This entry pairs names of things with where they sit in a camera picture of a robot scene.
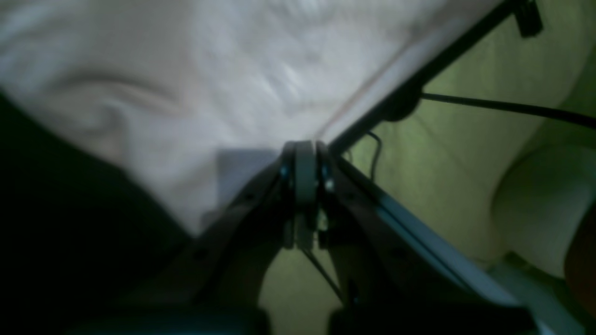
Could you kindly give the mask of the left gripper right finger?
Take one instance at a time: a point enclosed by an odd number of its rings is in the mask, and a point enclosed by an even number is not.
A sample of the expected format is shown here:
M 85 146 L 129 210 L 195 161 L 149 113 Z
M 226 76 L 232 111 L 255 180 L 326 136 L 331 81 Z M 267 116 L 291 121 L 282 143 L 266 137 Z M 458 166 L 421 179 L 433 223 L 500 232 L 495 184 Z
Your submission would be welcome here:
M 488 275 L 317 143 L 319 241 L 330 252 L 344 307 L 331 335 L 534 335 L 536 322 Z

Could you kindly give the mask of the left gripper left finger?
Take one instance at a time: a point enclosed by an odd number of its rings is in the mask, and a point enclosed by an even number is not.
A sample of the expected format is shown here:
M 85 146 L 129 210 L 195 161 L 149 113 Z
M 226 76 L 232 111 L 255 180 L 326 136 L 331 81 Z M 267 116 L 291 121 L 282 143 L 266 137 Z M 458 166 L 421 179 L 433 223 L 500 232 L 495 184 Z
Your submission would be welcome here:
M 317 144 L 288 142 L 204 233 L 117 308 L 68 335 L 269 335 L 257 298 L 279 250 L 317 227 Z

